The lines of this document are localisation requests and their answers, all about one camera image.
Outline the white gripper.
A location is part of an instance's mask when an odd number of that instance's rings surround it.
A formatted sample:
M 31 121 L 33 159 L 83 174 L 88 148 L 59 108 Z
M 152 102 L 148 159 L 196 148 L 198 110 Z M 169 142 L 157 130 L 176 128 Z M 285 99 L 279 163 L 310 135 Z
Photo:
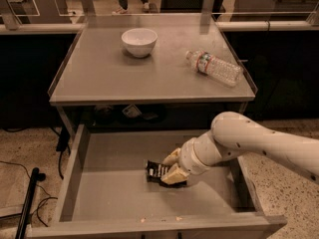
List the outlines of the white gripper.
M 195 138 L 187 141 L 181 148 L 176 148 L 162 163 L 171 166 L 160 180 L 168 185 L 185 182 L 189 175 L 201 175 L 210 167 L 202 163 L 194 149 Z

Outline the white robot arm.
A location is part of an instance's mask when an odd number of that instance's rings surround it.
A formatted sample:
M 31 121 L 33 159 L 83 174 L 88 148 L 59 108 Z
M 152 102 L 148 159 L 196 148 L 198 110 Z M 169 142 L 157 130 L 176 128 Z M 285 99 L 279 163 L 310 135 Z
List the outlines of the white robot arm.
M 217 115 L 210 130 L 185 142 L 164 160 L 168 185 L 203 174 L 221 162 L 254 152 L 314 183 L 319 182 L 319 140 L 264 127 L 235 112 Z

